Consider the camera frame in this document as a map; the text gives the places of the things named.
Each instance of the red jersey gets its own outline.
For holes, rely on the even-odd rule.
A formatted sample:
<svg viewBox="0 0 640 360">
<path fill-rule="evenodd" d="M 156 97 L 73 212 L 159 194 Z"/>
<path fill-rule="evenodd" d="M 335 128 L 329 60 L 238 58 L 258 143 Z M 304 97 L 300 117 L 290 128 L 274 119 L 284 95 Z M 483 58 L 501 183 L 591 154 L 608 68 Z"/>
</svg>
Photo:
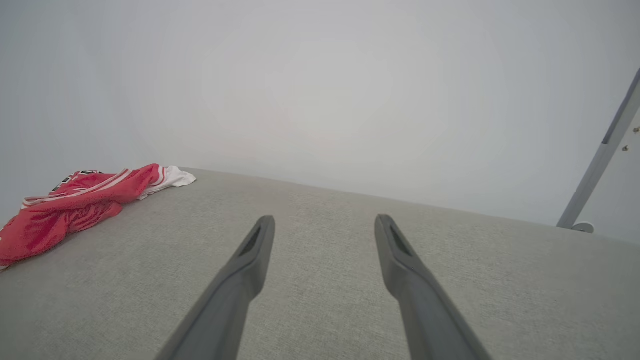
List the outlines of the red jersey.
<svg viewBox="0 0 640 360">
<path fill-rule="evenodd" d="M 119 174 L 78 171 L 49 196 L 28 197 L 16 217 L 0 230 L 0 269 L 41 254 L 75 233 L 119 214 L 122 204 L 170 186 L 184 186 L 195 177 L 177 167 L 151 164 Z"/>
</svg>

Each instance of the white wall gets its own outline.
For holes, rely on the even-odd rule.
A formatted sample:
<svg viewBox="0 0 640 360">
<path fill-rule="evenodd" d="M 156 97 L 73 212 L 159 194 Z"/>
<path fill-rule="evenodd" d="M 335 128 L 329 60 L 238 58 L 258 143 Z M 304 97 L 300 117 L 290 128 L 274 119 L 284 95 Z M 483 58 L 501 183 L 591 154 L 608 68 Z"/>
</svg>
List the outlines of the white wall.
<svg viewBox="0 0 640 360">
<path fill-rule="evenodd" d="M 640 66 L 636 0 L 0 5 L 1 213 L 146 162 L 554 225 Z"/>
</svg>

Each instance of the white fabric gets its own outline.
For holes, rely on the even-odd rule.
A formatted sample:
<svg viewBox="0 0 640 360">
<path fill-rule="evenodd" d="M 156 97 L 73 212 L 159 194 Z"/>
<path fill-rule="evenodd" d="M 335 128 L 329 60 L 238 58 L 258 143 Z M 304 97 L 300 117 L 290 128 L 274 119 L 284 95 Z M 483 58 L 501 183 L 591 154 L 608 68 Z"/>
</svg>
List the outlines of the white fabric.
<svg viewBox="0 0 640 360">
<path fill-rule="evenodd" d="M 196 181 L 195 176 L 189 174 L 186 171 L 181 171 L 178 167 L 166 167 L 159 169 L 164 170 L 162 174 L 160 174 L 160 182 L 158 183 L 156 181 L 154 184 L 157 183 L 157 185 L 149 186 L 148 188 L 146 188 L 145 191 L 140 194 L 138 200 L 142 200 L 150 194 L 157 193 L 158 191 L 164 190 L 171 186 L 179 188 L 180 186 L 189 185 L 192 182 Z"/>
</svg>

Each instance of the gray metal bar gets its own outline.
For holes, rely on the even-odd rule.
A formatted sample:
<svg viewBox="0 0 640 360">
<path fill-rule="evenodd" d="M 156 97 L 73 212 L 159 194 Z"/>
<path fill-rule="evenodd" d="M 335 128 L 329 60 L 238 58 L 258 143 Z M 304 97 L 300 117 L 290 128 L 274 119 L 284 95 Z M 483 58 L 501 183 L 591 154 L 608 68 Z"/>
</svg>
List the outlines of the gray metal bar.
<svg viewBox="0 0 640 360">
<path fill-rule="evenodd" d="M 569 205 L 566 207 L 560 221 L 558 221 L 558 227 L 564 227 L 565 229 L 571 229 L 575 225 L 576 220 L 582 213 L 582 209 L 589 201 L 593 190 L 602 178 L 604 170 L 607 169 L 611 159 L 622 143 L 622 138 L 628 131 L 631 122 L 638 109 L 640 108 L 640 90 L 638 89 L 638 83 L 640 83 L 640 70 L 636 73 L 627 96 L 625 97 L 622 105 L 618 109 L 616 117 L 614 117 L 609 126 L 609 130 L 605 135 L 596 155 L 593 157 L 587 172 L 584 174 L 580 185 L 576 189 Z"/>
</svg>

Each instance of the gray sofa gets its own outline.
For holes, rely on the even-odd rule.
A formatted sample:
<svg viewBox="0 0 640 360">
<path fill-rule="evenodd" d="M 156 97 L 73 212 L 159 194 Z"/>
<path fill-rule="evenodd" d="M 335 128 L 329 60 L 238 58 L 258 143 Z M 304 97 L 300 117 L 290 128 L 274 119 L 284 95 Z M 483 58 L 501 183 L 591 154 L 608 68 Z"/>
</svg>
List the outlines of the gray sofa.
<svg viewBox="0 0 640 360">
<path fill-rule="evenodd" d="M 374 240 L 394 217 L 494 359 L 640 359 L 640 247 L 591 234 L 186 169 L 0 273 L 0 358 L 152 359 L 255 221 L 276 236 L 239 359 L 408 359 Z"/>
</svg>

